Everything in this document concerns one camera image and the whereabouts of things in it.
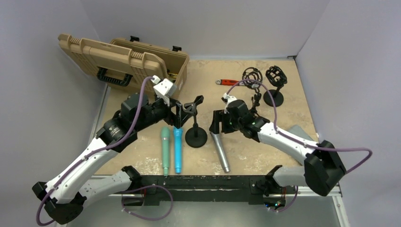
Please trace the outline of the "black round-base clip stand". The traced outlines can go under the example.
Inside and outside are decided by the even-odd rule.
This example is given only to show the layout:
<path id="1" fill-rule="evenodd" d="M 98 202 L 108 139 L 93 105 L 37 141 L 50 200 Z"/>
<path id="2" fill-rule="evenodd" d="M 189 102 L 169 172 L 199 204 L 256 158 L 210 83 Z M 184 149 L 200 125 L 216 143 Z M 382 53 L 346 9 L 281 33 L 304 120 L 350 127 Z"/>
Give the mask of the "black round-base clip stand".
<path id="1" fill-rule="evenodd" d="M 200 104 L 202 104 L 203 101 L 204 101 L 204 96 L 199 95 L 195 97 L 193 102 L 186 103 L 183 105 L 184 109 L 189 109 L 189 108 L 196 109 L 196 115 L 193 116 L 193 125 L 185 134 L 185 141 L 192 148 L 200 148 L 204 146 L 208 139 L 206 131 L 198 125 L 197 121 L 197 115 L 198 115 L 197 107 Z"/>

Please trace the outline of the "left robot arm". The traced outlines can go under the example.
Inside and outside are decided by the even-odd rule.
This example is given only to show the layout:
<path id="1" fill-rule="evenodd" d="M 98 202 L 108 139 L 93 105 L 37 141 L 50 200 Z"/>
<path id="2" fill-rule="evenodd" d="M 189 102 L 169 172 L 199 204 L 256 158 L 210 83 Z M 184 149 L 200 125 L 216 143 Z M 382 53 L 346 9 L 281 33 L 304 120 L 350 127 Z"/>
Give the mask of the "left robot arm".
<path id="1" fill-rule="evenodd" d="M 142 175 L 132 166 L 98 182 L 92 175 L 138 138 L 139 131 L 159 121 L 180 128 L 192 117 L 203 96 L 182 104 L 172 98 L 157 98 L 150 103 L 147 95 L 130 95 L 96 133 L 88 147 L 60 174 L 47 182 L 37 182 L 32 190 L 51 222 L 67 224 L 92 204 L 116 192 L 136 193 L 148 190 Z"/>

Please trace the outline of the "black round-base shock-mount stand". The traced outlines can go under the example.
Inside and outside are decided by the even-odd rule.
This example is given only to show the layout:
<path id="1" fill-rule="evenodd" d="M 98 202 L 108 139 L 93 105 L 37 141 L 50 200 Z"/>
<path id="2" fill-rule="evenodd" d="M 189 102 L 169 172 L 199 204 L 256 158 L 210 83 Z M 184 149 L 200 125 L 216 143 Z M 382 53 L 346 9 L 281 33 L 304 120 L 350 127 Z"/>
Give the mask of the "black round-base shock-mount stand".
<path id="1" fill-rule="evenodd" d="M 269 69 L 266 71 L 265 75 L 266 75 L 266 78 L 268 79 L 268 81 L 270 82 L 270 84 L 272 86 L 274 86 L 276 89 L 268 90 L 273 97 L 273 101 L 270 99 L 268 92 L 265 92 L 263 94 L 264 102 L 268 106 L 271 106 L 271 107 L 273 107 L 273 102 L 275 103 L 276 107 L 281 106 L 284 102 L 284 96 L 280 92 L 280 90 L 288 82 L 288 79 L 287 79 L 285 73 L 283 72 L 283 70 L 280 67 L 274 65 L 274 66 L 269 67 Z"/>

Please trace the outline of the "grey microphone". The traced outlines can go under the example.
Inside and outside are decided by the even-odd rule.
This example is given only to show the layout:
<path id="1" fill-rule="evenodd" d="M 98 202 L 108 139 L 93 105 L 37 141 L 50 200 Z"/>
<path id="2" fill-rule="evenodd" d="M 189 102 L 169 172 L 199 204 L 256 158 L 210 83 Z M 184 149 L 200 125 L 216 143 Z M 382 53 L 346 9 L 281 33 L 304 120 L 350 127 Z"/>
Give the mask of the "grey microphone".
<path id="1" fill-rule="evenodd" d="M 215 144 L 215 147 L 216 147 L 216 150 L 217 150 L 217 155 L 218 155 L 222 170 L 225 173 L 229 173 L 230 172 L 229 162 L 228 162 L 226 153 L 224 151 L 224 146 L 223 146 L 223 142 L 222 142 L 221 136 L 220 136 L 220 134 L 214 134 L 211 131 L 209 133 L 210 133 L 210 135 L 211 135 L 211 137 L 212 137 L 212 139 L 214 141 L 214 144 Z"/>

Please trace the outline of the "black tripod shock-mount stand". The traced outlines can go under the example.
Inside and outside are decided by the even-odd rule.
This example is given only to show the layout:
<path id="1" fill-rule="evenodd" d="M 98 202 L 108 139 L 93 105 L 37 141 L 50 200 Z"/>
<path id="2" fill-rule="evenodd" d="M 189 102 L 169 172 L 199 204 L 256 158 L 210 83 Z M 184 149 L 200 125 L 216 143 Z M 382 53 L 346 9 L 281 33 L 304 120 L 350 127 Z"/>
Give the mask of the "black tripod shock-mount stand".
<path id="1" fill-rule="evenodd" d="M 242 80 L 244 80 L 243 84 L 247 88 L 252 89 L 255 92 L 255 94 L 251 98 L 251 112 L 258 115 L 257 107 L 260 106 L 260 100 L 262 98 L 262 94 L 260 92 L 260 84 L 263 81 L 262 73 L 259 69 L 255 67 L 248 67 L 243 72 Z"/>

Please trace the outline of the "green microphone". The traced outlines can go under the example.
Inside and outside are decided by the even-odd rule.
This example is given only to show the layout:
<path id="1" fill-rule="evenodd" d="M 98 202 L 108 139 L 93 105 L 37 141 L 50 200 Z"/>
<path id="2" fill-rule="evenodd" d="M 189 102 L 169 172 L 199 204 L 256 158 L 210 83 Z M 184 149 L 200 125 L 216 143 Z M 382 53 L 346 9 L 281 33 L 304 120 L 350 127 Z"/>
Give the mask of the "green microphone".
<path id="1" fill-rule="evenodd" d="M 163 175 L 168 176 L 170 167 L 170 129 L 168 127 L 161 129 L 161 144 Z"/>

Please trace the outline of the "blue microphone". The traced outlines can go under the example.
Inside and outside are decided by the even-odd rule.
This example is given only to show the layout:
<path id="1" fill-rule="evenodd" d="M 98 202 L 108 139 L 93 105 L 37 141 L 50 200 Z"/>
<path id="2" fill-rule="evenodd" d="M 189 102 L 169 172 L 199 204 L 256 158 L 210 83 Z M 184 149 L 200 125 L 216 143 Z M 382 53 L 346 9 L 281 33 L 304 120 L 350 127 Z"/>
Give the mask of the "blue microphone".
<path id="1" fill-rule="evenodd" d="M 182 128 L 173 127 L 174 136 L 174 169 L 176 174 L 182 172 Z"/>

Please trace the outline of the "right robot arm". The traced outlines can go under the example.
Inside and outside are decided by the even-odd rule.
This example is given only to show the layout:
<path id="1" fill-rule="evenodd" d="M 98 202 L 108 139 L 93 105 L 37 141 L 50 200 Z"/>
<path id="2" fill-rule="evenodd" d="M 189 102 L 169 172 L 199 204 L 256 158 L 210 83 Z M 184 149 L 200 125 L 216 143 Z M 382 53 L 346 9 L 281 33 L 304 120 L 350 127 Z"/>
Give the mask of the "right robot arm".
<path id="1" fill-rule="evenodd" d="M 243 100 L 215 110 L 209 131 L 219 148 L 222 148 L 222 133 L 239 131 L 246 138 L 275 147 L 300 163 L 298 167 L 277 165 L 268 172 L 263 187 L 270 192 L 293 185 L 307 186 L 314 193 L 327 196 L 347 172 L 332 143 L 326 140 L 317 143 L 275 128 L 269 119 L 249 110 Z"/>

